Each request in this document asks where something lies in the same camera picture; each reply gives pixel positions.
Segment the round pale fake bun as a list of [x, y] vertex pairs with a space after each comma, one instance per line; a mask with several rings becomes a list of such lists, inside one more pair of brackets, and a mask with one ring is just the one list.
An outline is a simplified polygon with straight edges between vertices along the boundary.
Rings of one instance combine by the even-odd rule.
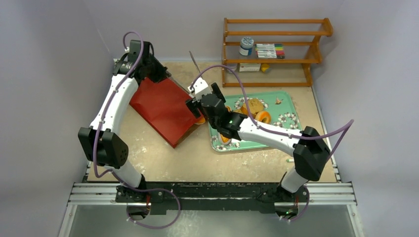
[[267, 111], [260, 111], [256, 114], [255, 118], [256, 121], [262, 122], [262, 123], [266, 123], [266, 124], [270, 124], [271, 122], [271, 115], [269, 112]]

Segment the red paper bag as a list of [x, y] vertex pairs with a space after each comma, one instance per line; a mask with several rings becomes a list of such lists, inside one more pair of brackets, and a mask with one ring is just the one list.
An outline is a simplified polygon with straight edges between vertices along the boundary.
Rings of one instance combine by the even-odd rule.
[[169, 78], [158, 83], [145, 78], [129, 104], [171, 147], [176, 148], [201, 119], [186, 106], [188, 99], [189, 94]]

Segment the round brown fake bread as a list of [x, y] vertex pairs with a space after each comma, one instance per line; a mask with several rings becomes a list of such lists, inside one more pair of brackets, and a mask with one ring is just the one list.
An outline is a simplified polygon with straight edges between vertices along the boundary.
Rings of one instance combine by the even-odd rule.
[[241, 114], [244, 114], [244, 115], [247, 115], [248, 114], [248, 110], [247, 110], [247, 107], [246, 106], [242, 106], [239, 109], [236, 109], [235, 112], [241, 113]]

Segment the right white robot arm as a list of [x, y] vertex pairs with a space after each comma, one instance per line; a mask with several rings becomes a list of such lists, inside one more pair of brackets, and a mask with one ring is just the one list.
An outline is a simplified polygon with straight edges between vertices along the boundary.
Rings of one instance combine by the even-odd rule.
[[188, 90], [188, 109], [196, 117], [204, 116], [217, 131], [221, 144], [232, 140], [256, 142], [294, 158], [293, 168], [285, 173], [277, 188], [280, 199], [289, 201], [305, 183], [320, 179], [331, 151], [315, 128], [297, 128], [296, 115], [280, 114], [279, 121], [272, 123], [270, 106], [258, 97], [243, 96], [231, 109], [218, 85], [208, 85], [202, 78]]

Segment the brown crusty fake bread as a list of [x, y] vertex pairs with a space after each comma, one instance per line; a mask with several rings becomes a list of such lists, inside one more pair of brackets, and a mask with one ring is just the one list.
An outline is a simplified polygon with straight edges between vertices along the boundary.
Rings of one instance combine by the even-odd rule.
[[264, 110], [264, 105], [257, 98], [252, 98], [248, 100], [247, 109], [251, 114], [256, 115], [258, 112]]

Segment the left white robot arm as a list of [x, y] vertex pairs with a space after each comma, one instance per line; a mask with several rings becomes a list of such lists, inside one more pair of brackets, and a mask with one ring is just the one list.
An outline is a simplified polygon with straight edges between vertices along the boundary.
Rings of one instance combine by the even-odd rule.
[[146, 199], [147, 188], [142, 185], [143, 175], [128, 161], [128, 145], [119, 136], [121, 123], [131, 98], [145, 78], [159, 83], [168, 77], [167, 68], [154, 56], [153, 45], [149, 41], [131, 40], [125, 54], [114, 64], [111, 84], [97, 116], [88, 127], [78, 131], [95, 177], [112, 174], [129, 188], [128, 196], [135, 202]]

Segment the long glazed fake bread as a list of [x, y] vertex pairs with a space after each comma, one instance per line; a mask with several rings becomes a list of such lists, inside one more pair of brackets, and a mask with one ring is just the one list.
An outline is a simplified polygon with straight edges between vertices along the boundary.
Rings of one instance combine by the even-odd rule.
[[227, 138], [227, 137], [223, 136], [221, 133], [218, 133], [218, 139], [219, 139], [219, 142], [220, 142], [222, 145], [228, 145], [228, 144], [230, 144], [230, 143], [231, 143], [231, 141], [232, 141], [232, 139], [231, 139], [231, 138]]

